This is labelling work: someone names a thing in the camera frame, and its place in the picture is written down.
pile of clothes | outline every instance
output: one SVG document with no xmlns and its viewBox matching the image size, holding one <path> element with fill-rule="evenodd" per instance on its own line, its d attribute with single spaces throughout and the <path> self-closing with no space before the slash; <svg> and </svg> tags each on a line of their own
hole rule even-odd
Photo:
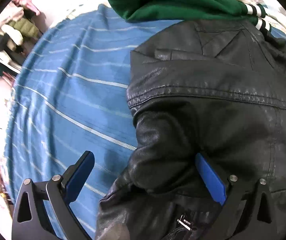
<svg viewBox="0 0 286 240">
<path fill-rule="evenodd" d="M 221 210 L 195 167 L 205 152 L 245 181 L 266 180 L 286 239 L 286 40 L 270 32 L 284 17 L 262 0 L 108 1 L 128 21 L 185 21 L 131 52 L 138 147 L 100 201 L 96 238 L 202 236 Z"/>
<path fill-rule="evenodd" d="M 0 59 L 20 68 L 40 37 L 32 17 L 40 11 L 31 0 L 12 0 L 0 14 Z"/>
</svg>

pink fabric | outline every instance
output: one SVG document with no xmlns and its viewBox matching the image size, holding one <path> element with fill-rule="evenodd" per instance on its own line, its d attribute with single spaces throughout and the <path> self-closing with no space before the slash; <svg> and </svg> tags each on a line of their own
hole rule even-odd
<svg viewBox="0 0 286 240">
<path fill-rule="evenodd" d="M 12 0 L 16 6 L 24 6 L 31 11 L 35 12 L 36 15 L 40 14 L 40 11 L 35 7 L 35 5 L 32 3 L 32 0 Z"/>
</svg>

black leather jacket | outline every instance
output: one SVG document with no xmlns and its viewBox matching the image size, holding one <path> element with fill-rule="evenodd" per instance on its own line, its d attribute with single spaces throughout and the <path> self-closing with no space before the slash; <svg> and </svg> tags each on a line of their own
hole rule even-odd
<svg viewBox="0 0 286 240">
<path fill-rule="evenodd" d="M 183 239 L 177 219 L 188 213 L 196 239 L 221 208 L 194 165 L 204 151 L 244 180 L 267 180 L 286 238 L 286 46 L 265 39 L 249 22 L 186 21 L 131 52 L 138 148 L 100 201 L 97 236 L 119 222 L 131 240 Z"/>
</svg>

metal bolt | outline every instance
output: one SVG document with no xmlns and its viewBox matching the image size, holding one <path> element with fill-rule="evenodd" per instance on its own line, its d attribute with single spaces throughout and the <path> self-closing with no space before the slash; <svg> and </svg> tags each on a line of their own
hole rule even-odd
<svg viewBox="0 0 286 240">
<path fill-rule="evenodd" d="M 260 179 L 260 183 L 261 183 L 262 185 L 265 185 L 265 184 L 266 184 L 266 180 L 265 180 L 265 179 Z"/>
<path fill-rule="evenodd" d="M 28 185 L 30 182 L 31 182 L 30 179 L 25 179 L 25 180 L 23 181 L 23 184 L 24 184 L 24 185 Z"/>
<path fill-rule="evenodd" d="M 61 179 L 61 175 L 54 175 L 53 177 L 52 177 L 52 180 L 54 180 L 54 181 L 58 181 L 58 180 L 60 180 Z"/>
<path fill-rule="evenodd" d="M 236 182 L 238 180 L 237 176 L 231 175 L 230 176 L 230 181 Z"/>
</svg>

blue striped blanket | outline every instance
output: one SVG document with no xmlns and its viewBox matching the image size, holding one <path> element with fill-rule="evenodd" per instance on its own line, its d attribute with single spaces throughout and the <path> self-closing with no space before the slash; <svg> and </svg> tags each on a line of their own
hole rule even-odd
<svg viewBox="0 0 286 240">
<path fill-rule="evenodd" d="M 42 36 L 14 85 L 4 153 L 6 187 L 14 202 L 23 179 L 49 180 L 90 150 L 94 169 L 70 207 L 94 237 L 99 199 L 137 145 L 125 97 L 130 51 L 176 22 L 130 24 L 100 5 Z M 48 204 L 47 210 L 64 239 Z"/>
</svg>

